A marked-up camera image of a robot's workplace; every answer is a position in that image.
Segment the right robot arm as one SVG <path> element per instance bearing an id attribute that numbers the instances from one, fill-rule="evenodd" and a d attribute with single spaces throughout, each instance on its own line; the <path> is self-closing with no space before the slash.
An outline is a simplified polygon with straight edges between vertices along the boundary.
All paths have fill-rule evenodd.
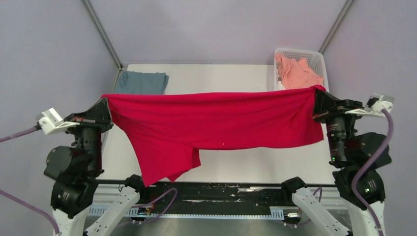
<path id="1" fill-rule="evenodd" d="M 324 123 L 330 151 L 334 183 L 345 203 L 351 228 L 336 220 L 314 197 L 305 182 L 294 177 L 282 183 L 281 199 L 296 205 L 311 222 L 328 236 L 382 236 L 384 229 L 385 187 L 377 169 L 392 162 L 389 142 L 394 125 L 390 112 L 394 98 L 374 93 L 366 105 L 339 99 L 318 90 L 315 93 L 313 119 Z M 355 121 L 364 116 L 383 117 L 387 134 L 357 134 Z"/>

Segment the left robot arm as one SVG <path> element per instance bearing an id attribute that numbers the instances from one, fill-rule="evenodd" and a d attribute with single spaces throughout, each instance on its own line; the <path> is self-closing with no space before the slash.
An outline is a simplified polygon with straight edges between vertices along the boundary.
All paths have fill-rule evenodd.
<path id="1" fill-rule="evenodd" d="M 104 172 L 102 133 L 114 125 L 107 98 L 65 118 L 50 108 L 40 114 L 38 124 L 46 135 L 64 132 L 74 136 L 71 146 L 58 146 L 49 152 L 44 170 L 44 175 L 55 181 L 51 207 L 60 236 L 109 236 L 130 208 L 149 200 L 150 189 L 140 176 L 132 175 L 105 213 L 84 228 L 99 186 L 97 178 Z"/>

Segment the red t shirt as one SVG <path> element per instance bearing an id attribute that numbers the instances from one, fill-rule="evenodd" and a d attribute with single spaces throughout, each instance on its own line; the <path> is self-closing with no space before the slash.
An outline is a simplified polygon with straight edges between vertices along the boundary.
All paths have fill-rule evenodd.
<path id="1" fill-rule="evenodd" d="M 106 94 L 145 186 L 199 167 L 200 150 L 297 148 L 323 140 L 313 120 L 323 86 L 268 92 Z"/>

